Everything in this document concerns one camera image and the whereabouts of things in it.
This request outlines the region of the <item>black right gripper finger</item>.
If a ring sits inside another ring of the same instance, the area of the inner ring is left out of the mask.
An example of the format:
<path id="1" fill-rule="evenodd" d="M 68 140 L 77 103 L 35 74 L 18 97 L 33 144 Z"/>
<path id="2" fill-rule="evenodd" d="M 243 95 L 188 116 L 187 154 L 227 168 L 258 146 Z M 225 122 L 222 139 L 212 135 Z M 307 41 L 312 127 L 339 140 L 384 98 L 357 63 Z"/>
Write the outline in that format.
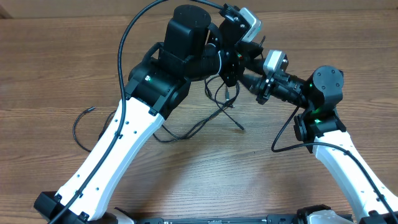
<path id="1" fill-rule="evenodd" d="M 263 94 L 267 88 L 266 79 L 264 77 L 244 74 L 239 77 L 239 81 L 253 95 Z"/>
<path id="2" fill-rule="evenodd" d="M 264 62 L 263 58 L 245 58 L 244 59 L 244 67 L 256 74 L 265 75 L 266 72 L 264 71 Z"/>

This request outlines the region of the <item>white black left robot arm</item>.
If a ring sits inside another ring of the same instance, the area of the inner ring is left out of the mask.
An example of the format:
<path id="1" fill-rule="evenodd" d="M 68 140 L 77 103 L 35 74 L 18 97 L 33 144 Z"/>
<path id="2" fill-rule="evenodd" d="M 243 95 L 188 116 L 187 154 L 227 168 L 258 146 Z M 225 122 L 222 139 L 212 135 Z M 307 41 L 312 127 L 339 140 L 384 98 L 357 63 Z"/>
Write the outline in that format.
<path id="1" fill-rule="evenodd" d="M 56 192 L 42 192 L 35 209 L 49 223 L 132 223 L 108 204 L 145 142 L 187 97 L 192 82 L 219 75 L 228 86 L 243 72 L 247 47 L 261 30 L 250 10 L 219 7 L 215 25 L 203 1 L 175 8 L 165 39 L 154 44 L 127 80 L 113 119 L 76 173 Z"/>

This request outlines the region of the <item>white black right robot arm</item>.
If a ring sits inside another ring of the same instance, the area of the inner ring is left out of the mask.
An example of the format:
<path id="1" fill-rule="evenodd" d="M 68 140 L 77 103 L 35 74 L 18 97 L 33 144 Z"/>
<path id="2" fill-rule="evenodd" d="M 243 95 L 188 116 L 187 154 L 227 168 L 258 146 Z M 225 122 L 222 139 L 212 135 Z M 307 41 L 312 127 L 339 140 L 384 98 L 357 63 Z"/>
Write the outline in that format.
<path id="1" fill-rule="evenodd" d="M 344 75 L 318 67 L 307 80 L 285 72 L 286 59 L 252 59 L 244 66 L 258 74 L 239 81 L 264 104 L 270 96 L 303 108 L 292 113 L 296 147 L 306 147 L 330 172 L 359 223 L 397 223 L 397 196 L 375 175 L 356 150 L 336 109 L 343 99 Z"/>

